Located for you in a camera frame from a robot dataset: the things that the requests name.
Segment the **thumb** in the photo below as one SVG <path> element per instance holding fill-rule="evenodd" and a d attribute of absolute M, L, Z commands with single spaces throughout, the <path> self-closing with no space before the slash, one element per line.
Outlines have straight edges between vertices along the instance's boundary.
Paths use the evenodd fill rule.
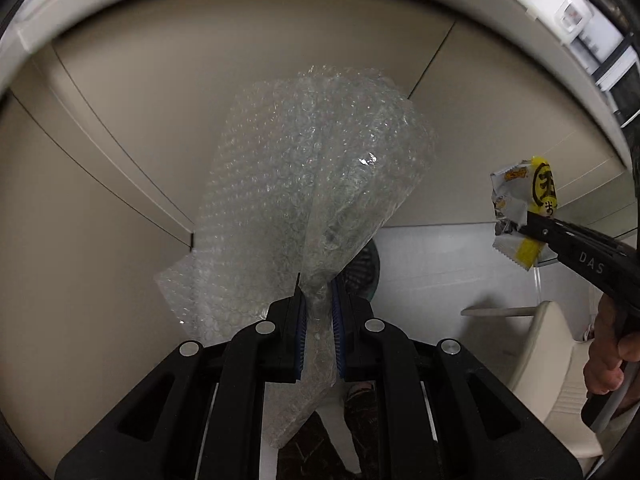
<path fill-rule="evenodd" d="M 625 361 L 640 361 L 640 332 L 624 336 L 618 343 L 618 353 Z"/>

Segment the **white chair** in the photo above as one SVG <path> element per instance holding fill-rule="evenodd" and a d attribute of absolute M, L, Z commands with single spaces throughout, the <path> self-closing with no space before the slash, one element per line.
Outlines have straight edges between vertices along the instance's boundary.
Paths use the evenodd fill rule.
<path fill-rule="evenodd" d="M 583 424 L 587 398 L 582 368 L 590 341 L 577 342 L 555 301 L 537 307 L 468 308 L 462 316 L 533 316 L 524 350 L 507 386 L 586 470 L 602 455 L 595 434 Z"/>

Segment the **bubble wrap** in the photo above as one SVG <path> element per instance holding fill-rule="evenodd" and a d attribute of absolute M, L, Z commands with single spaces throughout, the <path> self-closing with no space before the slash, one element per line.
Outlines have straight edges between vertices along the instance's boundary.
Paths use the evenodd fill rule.
<path fill-rule="evenodd" d="M 311 69 L 243 89 L 213 157 L 194 250 L 157 276 L 187 334 L 208 346 L 307 298 L 305 367 L 268 384 L 263 437 L 281 447 L 335 382 L 327 282 L 411 193 L 434 135 L 377 72 Z"/>

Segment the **yellow and white wrapper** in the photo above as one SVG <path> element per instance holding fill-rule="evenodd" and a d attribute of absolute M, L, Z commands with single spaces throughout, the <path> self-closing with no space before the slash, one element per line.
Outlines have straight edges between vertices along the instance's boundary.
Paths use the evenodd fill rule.
<path fill-rule="evenodd" d="M 546 159 L 535 156 L 491 174 L 495 209 L 494 248 L 529 270 L 545 244 L 520 234 L 527 212 L 553 216 L 558 207 L 556 187 Z"/>

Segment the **orange logo on wrapper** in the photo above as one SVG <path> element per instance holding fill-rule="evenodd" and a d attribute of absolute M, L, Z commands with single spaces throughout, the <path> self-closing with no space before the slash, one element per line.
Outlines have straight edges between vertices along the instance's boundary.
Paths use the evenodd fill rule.
<path fill-rule="evenodd" d="M 551 216 L 558 207 L 554 178 L 546 161 L 538 165 L 533 175 L 532 195 L 541 215 Z"/>
<path fill-rule="evenodd" d="M 518 168 L 517 170 L 509 170 L 504 174 L 506 182 L 513 180 L 514 178 L 526 178 L 527 168 Z"/>

